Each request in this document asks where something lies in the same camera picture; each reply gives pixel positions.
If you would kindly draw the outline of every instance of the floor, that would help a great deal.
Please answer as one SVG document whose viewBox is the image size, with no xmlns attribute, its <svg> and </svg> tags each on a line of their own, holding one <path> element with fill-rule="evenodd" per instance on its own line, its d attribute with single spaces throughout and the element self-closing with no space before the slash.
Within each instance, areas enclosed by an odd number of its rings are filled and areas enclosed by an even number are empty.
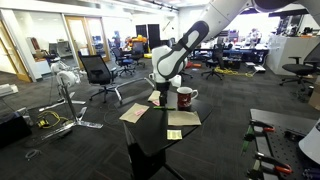
<svg viewBox="0 0 320 180">
<path fill-rule="evenodd" d="M 146 68 L 137 67 L 133 76 L 117 77 L 116 83 L 146 77 L 151 73 L 151 60 L 143 61 L 146 62 Z M 111 68 L 116 65 L 109 62 L 108 66 Z M 244 66 L 241 69 L 243 72 L 247 71 Z M 206 70 L 206 67 L 188 69 L 186 72 L 193 74 L 194 78 L 186 77 L 183 85 L 197 89 L 200 93 L 197 99 L 212 104 L 213 113 L 190 136 L 167 150 L 168 163 L 186 179 L 246 179 L 245 173 L 254 162 L 254 144 L 250 145 L 245 156 L 240 156 L 240 151 L 251 108 L 310 119 L 318 119 L 320 116 L 319 111 L 291 94 L 297 90 L 295 84 L 280 87 L 278 83 L 281 77 L 270 70 L 253 77 L 225 76 L 223 81 L 216 77 L 205 80 L 200 73 Z M 19 92 L 0 101 L 0 114 L 10 112 L 11 108 L 16 110 L 28 107 L 31 117 L 36 119 L 39 107 L 59 99 L 56 80 L 51 77 L 28 84 L 17 80 L 13 75 L 0 73 L 0 84 L 4 83 L 16 84 Z M 140 83 L 123 88 L 121 92 L 124 97 L 130 97 L 145 88 L 147 84 Z M 102 129 L 74 127 L 72 134 L 64 139 L 33 146 L 33 137 L 50 131 L 33 127 L 32 137 L 0 149 L 1 179 L 130 179 L 131 167 L 123 126 L 118 120 L 121 114 L 113 106 L 117 97 L 109 94 L 106 104 L 102 103 L 102 96 L 89 101 L 89 95 L 97 89 L 98 87 L 90 86 L 86 77 L 83 77 L 81 84 L 70 88 L 70 91 L 76 92 L 73 99 L 86 101 L 88 109 L 83 120 L 102 123 Z M 75 105 L 76 111 L 82 107 Z M 64 105 L 53 110 L 61 116 L 71 116 Z M 41 150 L 42 154 L 27 161 L 24 156 L 32 148 Z M 175 178 L 161 169 L 152 179 Z"/>
</svg>

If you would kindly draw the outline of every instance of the office chair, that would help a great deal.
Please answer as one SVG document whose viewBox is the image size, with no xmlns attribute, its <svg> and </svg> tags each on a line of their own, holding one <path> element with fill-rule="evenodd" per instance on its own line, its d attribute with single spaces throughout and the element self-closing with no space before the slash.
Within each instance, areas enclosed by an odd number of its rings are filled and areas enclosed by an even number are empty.
<svg viewBox="0 0 320 180">
<path fill-rule="evenodd" d="M 131 59 L 136 61 L 136 66 L 142 65 L 142 67 L 145 68 L 146 63 L 139 62 L 140 58 L 143 58 L 143 55 L 144 55 L 143 42 L 133 41 L 132 42 Z"/>
<path fill-rule="evenodd" d="M 193 76 L 191 74 L 185 72 L 185 69 L 187 67 L 188 62 L 189 61 L 185 61 L 185 63 L 186 63 L 185 67 L 178 73 L 181 76 L 183 82 L 185 81 L 184 76 L 188 76 L 188 77 L 190 77 L 190 79 L 193 78 Z"/>
<path fill-rule="evenodd" d="M 134 69 L 130 68 L 130 65 L 133 64 L 133 60 L 130 59 L 130 55 L 125 57 L 121 56 L 121 52 L 118 48 L 112 48 L 112 52 L 114 56 L 116 57 L 116 64 L 120 67 L 123 67 L 123 69 L 119 70 L 117 73 L 119 73 L 119 76 L 121 76 L 122 73 L 134 73 Z"/>
<path fill-rule="evenodd" d="M 216 75 L 220 80 L 222 80 L 221 76 L 224 76 L 223 73 L 219 73 L 214 71 L 215 67 L 220 66 L 220 69 L 224 69 L 224 62 L 222 59 L 222 54 L 223 54 L 223 46 L 221 44 L 216 44 L 214 47 L 214 52 L 212 53 L 212 57 L 210 60 L 206 61 L 206 66 L 209 68 L 212 68 L 211 71 L 203 72 L 201 73 L 201 76 L 204 74 L 208 74 L 206 79 L 209 78 L 209 76 Z"/>
<path fill-rule="evenodd" d="M 109 71 L 101 55 L 80 56 L 80 60 L 87 72 L 89 83 L 103 87 L 103 89 L 99 89 L 99 92 L 93 94 L 89 100 L 92 101 L 94 96 L 104 93 L 103 103 L 105 103 L 108 92 L 115 92 L 114 86 L 107 88 L 107 85 L 113 84 L 116 68 Z"/>
<path fill-rule="evenodd" d="M 299 64 L 299 60 L 301 57 L 289 57 L 290 59 L 295 59 L 296 64 L 285 64 L 282 66 L 282 68 L 286 71 L 289 71 L 291 73 L 294 73 L 296 77 L 294 78 L 284 78 L 282 79 L 282 83 L 280 83 L 280 86 L 283 86 L 283 84 L 288 82 L 297 82 L 298 84 L 301 84 L 302 89 L 301 91 L 306 90 L 305 83 L 313 84 L 310 81 L 307 81 L 304 79 L 304 76 L 308 76 L 309 74 L 316 73 L 318 71 L 318 64 L 320 63 L 319 58 L 312 58 L 311 60 L 305 60 L 303 64 Z"/>
</svg>

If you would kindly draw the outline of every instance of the computer monitor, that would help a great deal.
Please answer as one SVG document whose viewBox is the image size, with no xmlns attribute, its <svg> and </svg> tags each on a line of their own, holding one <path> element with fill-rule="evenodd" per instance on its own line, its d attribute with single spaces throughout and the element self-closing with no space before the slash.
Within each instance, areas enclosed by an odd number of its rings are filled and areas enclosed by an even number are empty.
<svg viewBox="0 0 320 180">
<path fill-rule="evenodd" d="M 306 35 L 306 34 L 312 33 L 312 31 L 313 31 L 313 28 L 305 27 L 302 34 Z"/>
<path fill-rule="evenodd" d="M 101 36 L 92 36 L 94 41 L 101 41 Z"/>
</svg>

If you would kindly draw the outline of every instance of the metal clamp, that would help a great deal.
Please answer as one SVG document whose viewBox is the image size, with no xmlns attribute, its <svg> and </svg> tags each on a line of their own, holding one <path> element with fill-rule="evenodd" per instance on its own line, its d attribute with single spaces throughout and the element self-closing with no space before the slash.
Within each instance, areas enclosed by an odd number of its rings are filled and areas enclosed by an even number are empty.
<svg viewBox="0 0 320 180">
<path fill-rule="evenodd" d="M 278 173 L 284 173 L 284 174 L 291 174 L 292 173 L 292 169 L 288 164 L 284 164 L 271 156 L 267 156 L 263 153 L 256 152 L 254 158 L 257 160 L 260 160 L 262 162 L 266 162 L 266 163 L 274 165 L 275 168 L 273 170 L 270 170 L 266 167 L 263 167 L 264 170 L 267 170 L 269 172 L 278 172 Z"/>
<path fill-rule="evenodd" d="M 250 126 L 255 126 L 255 127 L 261 127 L 263 128 L 264 132 L 275 132 L 275 128 L 269 124 L 266 124 L 264 122 L 261 121 L 257 121 L 257 120 L 251 120 L 249 123 Z"/>
</svg>

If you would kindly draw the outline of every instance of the paper note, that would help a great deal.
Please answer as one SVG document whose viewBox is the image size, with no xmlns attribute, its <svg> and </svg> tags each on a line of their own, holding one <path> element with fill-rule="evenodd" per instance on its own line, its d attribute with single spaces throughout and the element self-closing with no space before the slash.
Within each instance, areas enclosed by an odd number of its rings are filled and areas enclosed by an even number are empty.
<svg viewBox="0 0 320 180">
<path fill-rule="evenodd" d="M 153 103 L 154 105 L 156 105 L 156 106 L 160 106 L 159 100 L 152 101 L 152 103 Z"/>
<path fill-rule="evenodd" d="M 136 123 L 139 118 L 149 109 L 149 106 L 144 106 L 135 103 L 127 112 L 125 112 L 119 119 Z"/>
<path fill-rule="evenodd" d="M 178 140 L 182 139 L 181 130 L 167 130 L 168 140 Z"/>
<path fill-rule="evenodd" d="M 153 91 L 148 101 L 159 101 L 160 91 Z"/>
<path fill-rule="evenodd" d="M 140 110 L 136 111 L 134 114 L 135 114 L 136 116 L 141 116 L 144 112 L 146 112 L 146 110 L 140 109 Z"/>
<path fill-rule="evenodd" d="M 168 113 L 169 126 L 201 125 L 197 112 L 169 111 Z"/>
</svg>

